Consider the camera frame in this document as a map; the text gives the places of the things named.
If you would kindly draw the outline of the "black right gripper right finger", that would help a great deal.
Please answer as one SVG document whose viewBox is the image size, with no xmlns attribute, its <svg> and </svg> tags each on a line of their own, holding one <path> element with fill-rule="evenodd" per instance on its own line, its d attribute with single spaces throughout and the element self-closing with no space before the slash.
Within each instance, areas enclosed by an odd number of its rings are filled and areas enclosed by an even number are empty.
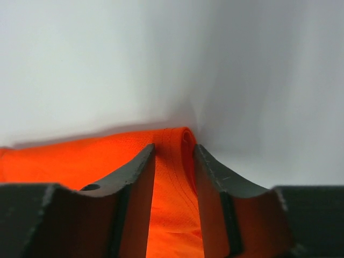
<svg viewBox="0 0 344 258">
<path fill-rule="evenodd" d="M 205 257 L 343 257 L 343 186 L 261 187 L 193 153 Z"/>
</svg>

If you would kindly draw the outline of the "orange polo t-shirt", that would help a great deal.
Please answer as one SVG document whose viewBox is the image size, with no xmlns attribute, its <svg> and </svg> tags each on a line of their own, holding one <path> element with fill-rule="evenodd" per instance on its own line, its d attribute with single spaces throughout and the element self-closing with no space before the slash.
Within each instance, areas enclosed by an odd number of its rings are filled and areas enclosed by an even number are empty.
<svg viewBox="0 0 344 258">
<path fill-rule="evenodd" d="M 203 257 L 193 151 L 187 127 L 127 132 L 26 149 L 1 149 L 1 182 L 93 183 L 155 145 L 148 257 Z"/>
</svg>

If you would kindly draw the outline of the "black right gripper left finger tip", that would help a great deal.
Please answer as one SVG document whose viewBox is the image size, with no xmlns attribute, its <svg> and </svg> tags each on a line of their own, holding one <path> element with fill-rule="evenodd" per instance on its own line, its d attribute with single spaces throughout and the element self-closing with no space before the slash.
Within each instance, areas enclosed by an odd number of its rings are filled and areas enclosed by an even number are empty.
<svg viewBox="0 0 344 258">
<path fill-rule="evenodd" d="M 155 146 L 80 191 L 1 185 L 1 257 L 145 257 Z"/>
</svg>

